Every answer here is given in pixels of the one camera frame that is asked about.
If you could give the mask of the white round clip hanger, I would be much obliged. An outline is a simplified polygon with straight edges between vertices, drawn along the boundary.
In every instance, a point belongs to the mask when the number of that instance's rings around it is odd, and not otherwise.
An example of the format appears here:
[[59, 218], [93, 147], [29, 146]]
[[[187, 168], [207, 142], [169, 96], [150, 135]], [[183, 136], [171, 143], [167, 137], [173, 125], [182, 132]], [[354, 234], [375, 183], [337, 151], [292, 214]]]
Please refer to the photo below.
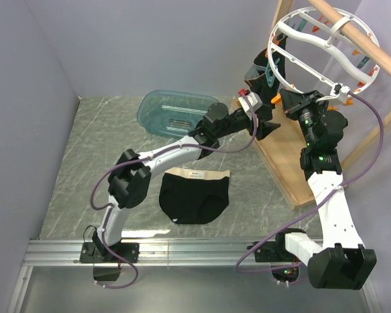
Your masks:
[[[281, 76], [275, 68], [273, 52], [279, 52], [288, 65], [293, 65], [307, 78], [315, 80], [317, 88], [324, 96], [328, 96], [337, 83], [350, 87], [350, 92], [357, 95], [375, 82], [380, 68], [371, 57], [357, 49], [356, 44], [346, 37], [341, 27], [349, 22], [363, 31], [369, 39], [373, 39], [373, 31], [354, 14], [342, 9], [337, 13], [341, 15], [340, 21], [332, 23], [324, 17], [318, 18], [315, 8], [304, 7], [290, 12], [276, 23], [268, 40], [267, 52], [268, 62], [282, 87], [298, 93], [305, 92], [304, 83], [295, 83], [292, 78]], [[273, 43], [273, 39], [281, 33], [287, 36], [287, 41], [291, 41], [294, 47], [307, 48], [313, 56], [327, 54], [329, 63], [338, 67], [335, 74], [329, 74], [323, 66], [319, 67], [295, 52], [293, 47], [285, 47], [283, 50]]]

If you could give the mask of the black underwear beige waistband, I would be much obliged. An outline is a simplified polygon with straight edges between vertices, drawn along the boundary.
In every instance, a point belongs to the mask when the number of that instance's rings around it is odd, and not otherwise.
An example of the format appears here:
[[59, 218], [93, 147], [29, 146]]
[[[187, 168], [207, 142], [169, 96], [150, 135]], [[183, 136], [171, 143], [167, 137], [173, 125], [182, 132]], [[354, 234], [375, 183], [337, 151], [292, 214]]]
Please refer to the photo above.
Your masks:
[[231, 172], [171, 168], [159, 193], [159, 206], [180, 225], [203, 225], [218, 218], [229, 205]]

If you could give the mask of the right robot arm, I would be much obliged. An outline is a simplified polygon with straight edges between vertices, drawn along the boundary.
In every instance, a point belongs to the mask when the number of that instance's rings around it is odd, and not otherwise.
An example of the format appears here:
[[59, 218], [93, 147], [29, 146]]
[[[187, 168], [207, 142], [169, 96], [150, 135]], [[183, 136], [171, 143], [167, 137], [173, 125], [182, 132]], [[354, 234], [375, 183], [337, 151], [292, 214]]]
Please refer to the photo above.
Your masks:
[[318, 206], [323, 242], [318, 244], [300, 229], [276, 234], [274, 253], [283, 261], [295, 256], [308, 268], [310, 284], [317, 289], [359, 290], [377, 258], [359, 236], [345, 197], [343, 173], [336, 147], [348, 120], [328, 108], [318, 91], [280, 90], [282, 110], [299, 123], [306, 147], [300, 167]]

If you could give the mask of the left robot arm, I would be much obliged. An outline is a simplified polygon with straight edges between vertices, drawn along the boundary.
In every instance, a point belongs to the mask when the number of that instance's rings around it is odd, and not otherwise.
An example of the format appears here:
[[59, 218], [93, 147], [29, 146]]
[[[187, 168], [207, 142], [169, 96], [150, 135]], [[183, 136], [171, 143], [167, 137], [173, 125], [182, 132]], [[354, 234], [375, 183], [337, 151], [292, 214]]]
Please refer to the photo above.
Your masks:
[[262, 140], [279, 128], [272, 123], [272, 104], [251, 104], [230, 113], [221, 102], [212, 104], [195, 128], [180, 140], [156, 150], [136, 153], [126, 150], [104, 178], [108, 180], [109, 201], [101, 225], [94, 231], [93, 256], [108, 263], [117, 261], [123, 226], [129, 210], [147, 196], [151, 179], [187, 162], [197, 161], [218, 152], [220, 138], [247, 130], [252, 138]]

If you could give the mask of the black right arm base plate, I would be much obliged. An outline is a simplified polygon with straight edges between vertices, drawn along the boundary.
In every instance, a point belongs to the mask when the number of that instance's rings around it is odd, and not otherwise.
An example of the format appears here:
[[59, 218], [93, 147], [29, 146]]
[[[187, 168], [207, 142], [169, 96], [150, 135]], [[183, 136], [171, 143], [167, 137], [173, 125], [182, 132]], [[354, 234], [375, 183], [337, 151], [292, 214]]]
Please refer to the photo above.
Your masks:
[[282, 258], [277, 253], [276, 243], [274, 241], [267, 241], [255, 250], [254, 260], [256, 263], [270, 263], [282, 261]]

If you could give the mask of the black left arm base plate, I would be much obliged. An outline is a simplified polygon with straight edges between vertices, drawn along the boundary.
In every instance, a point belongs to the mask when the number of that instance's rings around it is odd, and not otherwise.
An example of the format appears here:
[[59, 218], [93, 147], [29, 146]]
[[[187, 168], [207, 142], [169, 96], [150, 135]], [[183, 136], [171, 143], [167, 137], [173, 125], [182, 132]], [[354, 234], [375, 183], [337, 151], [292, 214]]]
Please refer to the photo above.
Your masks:
[[[131, 263], [138, 261], [138, 243], [117, 243], [110, 249]], [[119, 259], [110, 253], [104, 245], [96, 246], [93, 242], [85, 242], [80, 251], [79, 261], [80, 263], [115, 263]]]

